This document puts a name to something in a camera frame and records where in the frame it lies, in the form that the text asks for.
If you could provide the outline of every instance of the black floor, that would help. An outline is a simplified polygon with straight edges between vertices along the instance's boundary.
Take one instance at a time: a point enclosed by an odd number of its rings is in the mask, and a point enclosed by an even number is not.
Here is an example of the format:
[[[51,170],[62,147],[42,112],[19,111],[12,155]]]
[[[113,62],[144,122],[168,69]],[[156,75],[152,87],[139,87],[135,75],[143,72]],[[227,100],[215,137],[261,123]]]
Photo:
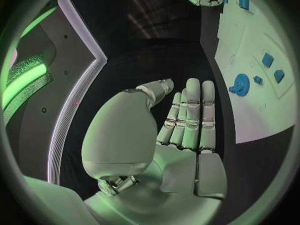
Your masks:
[[[214,81],[214,76],[199,44],[201,9],[187,0],[72,1],[108,57],[77,110],[62,155],[60,184],[87,199],[99,189],[83,169],[82,142],[94,115],[108,99],[143,83],[172,78],[173,92],[151,110],[160,129],[173,95],[181,92],[188,78],[203,82]],[[216,124],[217,151],[222,156],[223,118],[218,91]]]

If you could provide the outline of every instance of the dark floor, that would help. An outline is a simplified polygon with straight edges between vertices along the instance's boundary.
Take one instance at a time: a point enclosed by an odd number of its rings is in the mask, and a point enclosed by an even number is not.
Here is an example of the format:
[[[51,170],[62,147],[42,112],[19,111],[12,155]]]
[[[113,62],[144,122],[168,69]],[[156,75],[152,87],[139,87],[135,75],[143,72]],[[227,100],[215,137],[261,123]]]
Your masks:
[[[108,99],[124,89],[172,78],[173,92],[151,110],[160,129],[173,95],[181,92],[188,78],[203,82],[214,81],[214,76],[199,44],[201,9],[187,0],[72,1],[108,57],[77,110],[62,155],[60,184],[87,199],[98,187],[83,169],[82,142],[94,115]],[[216,107],[217,151],[222,156],[218,91]]]

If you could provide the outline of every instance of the green light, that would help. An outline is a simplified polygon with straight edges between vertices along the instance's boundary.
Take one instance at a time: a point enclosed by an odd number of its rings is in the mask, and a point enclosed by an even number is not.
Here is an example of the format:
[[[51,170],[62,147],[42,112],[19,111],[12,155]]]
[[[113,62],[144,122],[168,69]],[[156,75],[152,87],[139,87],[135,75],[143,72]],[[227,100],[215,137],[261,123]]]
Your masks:
[[[56,7],[51,8],[50,10],[44,12],[42,15],[40,15],[39,17],[37,17],[35,20],[33,20],[32,23],[29,24],[28,27],[25,28],[25,30],[23,31],[21,38],[23,36],[25,36],[31,29],[33,29],[36,25],[38,25],[43,19],[45,19],[46,17],[48,17],[52,12],[54,12],[54,10],[56,9]]]
[[[2,100],[2,109],[4,109],[8,103],[28,84],[39,78],[40,76],[44,75],[47,72],[47,68],[45,64],[40,64],[35,66],[34,68],[26,71],[18,78],[13,80],[8,87],[5,89],[3,93],[3,100]]]

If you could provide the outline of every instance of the white wall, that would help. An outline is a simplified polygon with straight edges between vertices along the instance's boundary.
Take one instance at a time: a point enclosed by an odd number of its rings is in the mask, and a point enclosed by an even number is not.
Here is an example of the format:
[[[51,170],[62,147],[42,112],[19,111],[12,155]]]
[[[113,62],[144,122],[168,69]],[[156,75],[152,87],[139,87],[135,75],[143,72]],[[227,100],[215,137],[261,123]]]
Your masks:
[[[227,89],[238,74],[250,79],[250,89],[241,97],[229,93],[236,133],[236,143],[265,138],[295,124],[296,88],[290,61],[277,32],[250,1],[250,11],[240,8],[237,0],[228,0],[220,15],[219,43],[215,60]],[[274,57],[270,68],[263,65],[265,53]],[[277,83],[276,70],[284,78]],[[253,77],[263,78],[263,84]]]

